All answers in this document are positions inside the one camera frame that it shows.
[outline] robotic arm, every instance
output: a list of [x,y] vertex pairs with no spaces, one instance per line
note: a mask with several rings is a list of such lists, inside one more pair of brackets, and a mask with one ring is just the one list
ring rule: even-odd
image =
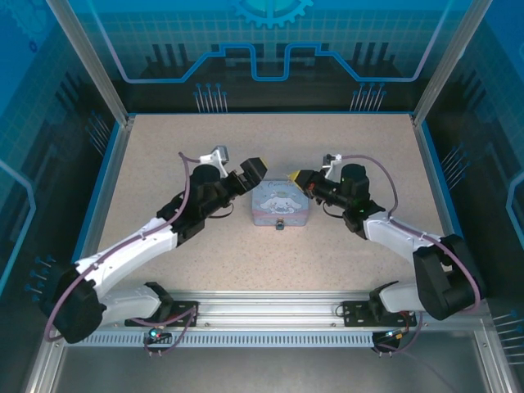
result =
[[[341,161],[340,155],[327,155],[320,171],[300,170],[291,176],[291,180],[317,203],[342,208],[342,218],[352,233],[382,244],[414,267],[416,282],[391,282],[371,292],[368,305],[377,321],[403,310],[425,310],[433,318],[442,320],[472,305],[477,288],[483,297],[486,291],[484,283],[461,237],[424,233],[393,219],[370,199],[369,179],[362,165],[345,165],[340,181],[335,180],[334,167]],[[443,248],[450,250],[454,258],[444,253]],[[455,258],[463,264],[466,273],[459,269]],[[477,288],[472,286],[467,274]]]
[[168,224],[182,207],[183,192],[137,232],[107,250],[73,265],[53,266],[39,302],[47,316],[71,283],[91,269],[68,295],[54,319],[55,327],[68,342],[83,340],[101,324],[127,318],[164,321],[173,301],[158,284],[149,282],[125,291],[111,288],[147,261],[191,239],[205,227],[206,218],[256,187],[267,172],[260,158],[250,158],[240,165],[243,174],[228,173],[224,168],[228,162],[225,147],[216,147],[211,154],[200,157],[199,162],[189,178],[187,204],[175,221]]

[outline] metal floor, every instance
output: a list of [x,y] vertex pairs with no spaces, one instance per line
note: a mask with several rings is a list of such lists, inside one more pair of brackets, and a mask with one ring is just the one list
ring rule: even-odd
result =
[[[409,353],[456,391],[487,391],[468,333],[424,333]],[[150,359],[133,348],[70,347],[61,364],[54,393],[451,391],[419,361],[370,349],[177,349]]]

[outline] beige work surface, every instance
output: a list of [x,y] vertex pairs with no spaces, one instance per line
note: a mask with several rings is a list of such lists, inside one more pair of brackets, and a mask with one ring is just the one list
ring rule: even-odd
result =
[[[267,179],[320,169],[326,153],[373,156],[398,188],[394,216],[442,232],[408,115],[138,115],[100,249],[136,231],[183,190],[178,151],[197,158],[216,145],[228,147],[228,170],[249,157],[264,157]],[[372,199],[389,209],[393,196],[386,177],[373,163],[356,162],[366,165]],[[283,231],[253,224],[251,194],[234,205],[230,217],[206,220],[192,240],[143,265],[119,286],[157,281],[169,290],[368,290],[413,277],[408,261],[350,233],[313,202],[304,227]]]

